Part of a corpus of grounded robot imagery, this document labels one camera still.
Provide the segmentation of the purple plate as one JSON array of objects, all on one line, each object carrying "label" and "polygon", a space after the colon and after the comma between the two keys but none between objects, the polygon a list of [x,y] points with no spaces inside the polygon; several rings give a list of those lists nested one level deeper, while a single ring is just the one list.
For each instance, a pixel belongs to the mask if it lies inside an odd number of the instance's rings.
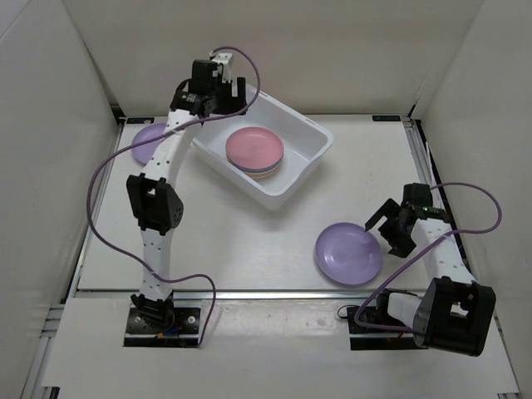
[{"label": "purple plate", "polygon": [[347,222],[331,224],[318,235],[314,258],[329,279],[346,286],[372,281],[383,265],[377,239],[362,226]]},{"label": "purple plate", "polygon": [[133,158],[141,165],[146,165],[152,158],[157,146],[161,140],[154,140],[147,143],[148,140],[154,137],[159,137],[165,132],[165,123],[155,123],[142,128],[133,138],[131,144],[146,142],[144,145],[139,145],[131,150]]}]

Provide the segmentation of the pink plate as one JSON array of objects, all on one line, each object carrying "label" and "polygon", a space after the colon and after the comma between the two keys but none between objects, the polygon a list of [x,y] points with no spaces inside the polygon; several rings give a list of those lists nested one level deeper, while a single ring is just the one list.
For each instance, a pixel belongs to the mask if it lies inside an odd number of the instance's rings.
[{"label": "pink plate", "polygon": [[280,170],[271,170],[268,173],[263,173],[263,174],[260,174],[260,175],[259,174],[256,174],[256,175],[250,174],[249,175],[249,177],[251,179],[257,180],[257,181],[266,181],[266,180],[276,179],[279,176],[283,176],[283,172],[280,171]]},{"label": "pink plate", "polygon": [[232,133],[225,142],[227,158],[249,170],[261,170],[276,164],[284,153],[281,139],[263,127],[244,127]]}]

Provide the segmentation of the orange yellow plate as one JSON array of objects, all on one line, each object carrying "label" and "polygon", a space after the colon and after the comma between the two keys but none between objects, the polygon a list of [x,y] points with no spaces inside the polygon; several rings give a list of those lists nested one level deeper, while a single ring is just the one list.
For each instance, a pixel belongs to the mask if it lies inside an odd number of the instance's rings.
[{"label": "orange yellow plate", "polygon": [[260,179],[269,177],[271,175],[275,175],[280,169],[281,169],[281,165],[277,165],[275,168],[271,168],[269,170],[262,171],[262,172],[245,171],[244,173],[252,179],[260,180]]}]

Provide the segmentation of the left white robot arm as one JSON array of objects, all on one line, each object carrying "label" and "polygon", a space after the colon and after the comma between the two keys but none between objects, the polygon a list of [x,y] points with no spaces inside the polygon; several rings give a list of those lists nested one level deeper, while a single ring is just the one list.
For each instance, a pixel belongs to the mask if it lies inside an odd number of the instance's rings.
[{"label": "left white robot arm", "polygon": [[175,191],[177,173],[206,119],[240,116],[247,111],[246,80],[232,77],[232,61],[230,52],[212,52],[209,59],[193,62],[190,79],[178,86],[170,103],[165,138],[144,169],[126,181],[143,241],[143,262],[149,266],[132,302],[159,333],[170,330],[175,322],[175,312],[169,307],[170,247],[184,213]]}]

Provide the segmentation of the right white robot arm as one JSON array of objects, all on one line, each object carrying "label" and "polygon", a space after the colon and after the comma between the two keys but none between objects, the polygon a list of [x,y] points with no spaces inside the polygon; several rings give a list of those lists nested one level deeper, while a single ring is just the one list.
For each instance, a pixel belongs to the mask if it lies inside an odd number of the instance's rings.
[{"label": "right white robot arm", "polygon": [[390,278],[422,261],[429,285],[418,296],[383,283],[370,296],[375,308],[361,306],[354,322],[386,333],[410,333],[418,347],[478,357],[495,310],[495,292],[463,264],[451,217],[434,206],[431,187],[405,185],[400,203],[388,199],[365,223],[366,230],[372,228],[388,242],[391,255],[406,260]]}]

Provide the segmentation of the blue plate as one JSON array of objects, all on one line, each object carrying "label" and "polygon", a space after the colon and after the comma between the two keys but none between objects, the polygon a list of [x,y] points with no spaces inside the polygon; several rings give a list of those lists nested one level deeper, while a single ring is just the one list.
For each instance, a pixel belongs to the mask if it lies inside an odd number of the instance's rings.
[{"label": "blue plate", "polygon": [[280,169],[281,165],[278,164],[272,168],[269,168],[269,169],[266,169],[266,170],[259,170],[259,171],[252,171],[252,170],[244,170],[244,169],[239,169],[239,171],[242,171],[243,173],[245,173],[246,175],[252,177],[252,178],[257,178],[257,179],[261,179],[263,178],[264,176],[268,176],[268,175],[272,175],[274,173],[276,173],[279,169]]},{"label": "blue plate", "polygon": [[279,160],[278,162],[268,166],[268,167],[265,167],[265,168],[262,168],[262,169],[250,169],[250,168],[244,168],[242,165],[238,165],[236,163],[234,163],[232,160],[229,160],[229,163],[236,167],[238,170],[241,170],[243,171],[244,173],[250,173],[250,174],[262,174],[262,173],[266,173],[266,172],[269,172],[270,170],[276,170],[281,164],[282,164],[282,160]]}]

